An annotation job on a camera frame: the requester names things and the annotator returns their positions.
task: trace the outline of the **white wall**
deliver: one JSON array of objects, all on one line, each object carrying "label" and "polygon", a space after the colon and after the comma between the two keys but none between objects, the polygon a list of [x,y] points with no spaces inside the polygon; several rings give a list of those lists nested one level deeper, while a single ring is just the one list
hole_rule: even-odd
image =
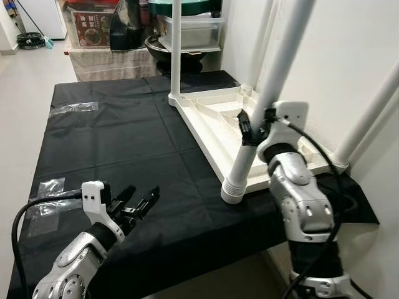
[{"label": "white wall", "polygon": [[[259,23],[256,19],[262,14],[264,1],[229,2],[230,9],[223,12],[229,16],[221,65],[243,82],[254,44],[247,40],[256,36],[253,26]],[[257,90],[283,38],[292,3],[282,0]],[[398,6],[398,0],[316,1],[281,99],[310,103],[306,130],[331,151],[353,128],[399,59]],[[398,119],[396,93],[350,161],[351,176],[368,197],[380,228],[345,225],[340,233],[346,271],[366,291],[382,299],[397,298],[399,293]],[[272,253],[286,275],[284,246]]]},{"label": "white wall", "polygon": [[18,34],[17,26],[15,26],[14,21],[8,16],[4,5],[0,3],[0,51],[16,49],[16,36]]}]

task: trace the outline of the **clear tape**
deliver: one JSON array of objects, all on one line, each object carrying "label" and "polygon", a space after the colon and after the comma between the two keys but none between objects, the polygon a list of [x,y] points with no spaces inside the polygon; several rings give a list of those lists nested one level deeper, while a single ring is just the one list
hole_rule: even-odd
[{"label": "clear tape", "polygon": [[[64,192],[65,178],[51,179],[41,182],[35,198],[29,201],[35,201],[43,197],[66,196],[76,193],[76,190]],[[59,214],[64,211],[78,209],[82,207],[82,201],[76,199],[56,200],[35,205],[26,211],[26,218],[31,219],[27,236],[35,237],[37,235],[54,232],[58,229]]]},{"label": "clear tape", "polygon": [[66,112],[95,111],[99,109],[98,102],[77,103],[50,109],[49,118]]}]

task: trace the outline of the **floor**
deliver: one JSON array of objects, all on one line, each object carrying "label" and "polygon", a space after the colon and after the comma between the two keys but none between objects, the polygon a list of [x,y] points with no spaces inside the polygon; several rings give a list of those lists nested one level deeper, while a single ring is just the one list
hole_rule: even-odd
[{"label": "floor", "polygon": [[[11,224],[27,202],[54,85],[77,81],[63,49],[64,42],[56,42],[52,50],[0,55],[0,298],[6,297],[13,263]],[[146,299],[273,299],[280,295],[270,270],[257,254]]]}]

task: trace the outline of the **black table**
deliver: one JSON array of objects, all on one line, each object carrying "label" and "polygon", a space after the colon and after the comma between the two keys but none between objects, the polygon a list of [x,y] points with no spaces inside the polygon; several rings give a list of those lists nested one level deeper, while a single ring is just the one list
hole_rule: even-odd
[{"label": "black table", "polygon": [[[237,84],[222,71],[186,74],[181,81],[184,92]],[[65,190],[96,179],[108,181],[114,195],[129,184],[139,195],[157,184],[161,189],[158,204],[110,251],[90,284],[94,298],[141,298],[286,240],[269,191],[247,194],[237,206],[221,200],[219,180],[168,105],[169,90],[167,77],[55,86],[53,108],[98,102],[99,109],[49,119],[31,197],[41,181],[54,178],[65,178]],[[334,180],[325,174],[318,182],[334,206]],[[345,221],[378,223],[359,185],[346,174],[342,182],[358,205]],[[34,237],[31,219],[24,221],[20,246],[31,291],[59,252],[90,226],[81,209],[61,212],[56,221],[57,230]],[[20,291],[14,269],[8,298],[20,298]]]}]

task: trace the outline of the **white pole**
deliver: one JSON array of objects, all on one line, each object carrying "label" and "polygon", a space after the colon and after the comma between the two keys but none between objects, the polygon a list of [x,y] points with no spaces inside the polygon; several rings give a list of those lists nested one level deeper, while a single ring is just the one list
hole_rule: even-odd
[{"label": "white pole", "polygon": [[347,135],[342,144],[334,153],[334,162],[337,166],[347,166],[348,161],[356,147],[363,140],[375,120],[387,105],[399,86],[399,61],[391,69],[388,76],[373,97],[372,103],[356,123],[355,128]]},{"label": "white pole", "polygon": [[252,90],[261,74],[262,63],[269,45],[270,36],[276,18],[280,0],[268,0],[261,22],[261,27],[251,57],[251,64],[248,73],[248,83],[243,84],[243,88]]},{"label": "white pole", "polygon": [[172,53],[169,105],[180,99],[181,0],[172,2]]},{"label": "white pole", "polygon": [[[305,31],[315,0],[295,0],[292,15],[282,36],[279,51],[270,71],[267,73],[265,86],[256,103],[251,117],[254,136],[259,136],[259,128],[264,119],[264,110],[277,101],[289,73],[292,61]],[[224,179],[221,197],[230,204],[241,202],[246,188],[246,179],[256,155],[255,146],[241,146],[230,174]]]}]

